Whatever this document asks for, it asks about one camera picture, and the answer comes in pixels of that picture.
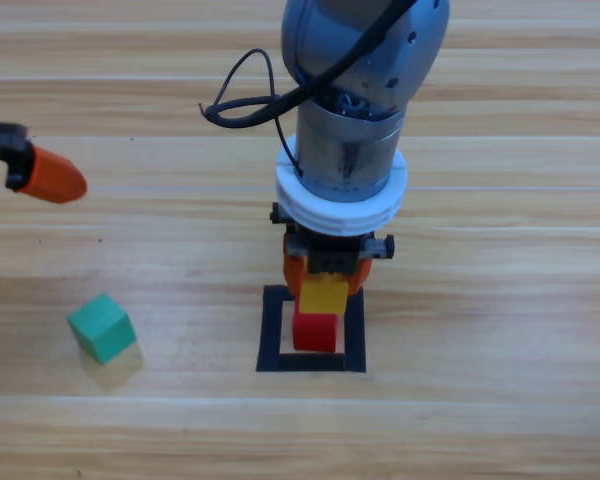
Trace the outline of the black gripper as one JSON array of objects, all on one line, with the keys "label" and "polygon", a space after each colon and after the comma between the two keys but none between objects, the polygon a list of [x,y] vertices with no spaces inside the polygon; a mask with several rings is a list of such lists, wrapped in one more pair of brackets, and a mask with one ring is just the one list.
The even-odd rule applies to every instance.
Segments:
[{"label": "black gripper", "polygon": [[272,204],[270,220],[286,226],[283,273],[296,298],[301,294],[307,269],[310,274],[348,275],[348,295],[354,296],[368,278],[372,260],[392,259],[395,254],[393,235],[377,238],[374,232],[350,237],[319,233],[293,220],[278,202]]},{"label": "black gripper", "polygon": [[56,204],[86,194],[87,182],[79,169],[70,160],[28,141],[24,125],[0,122],[0,148],[0,160],[7,165],[7,189]]}]

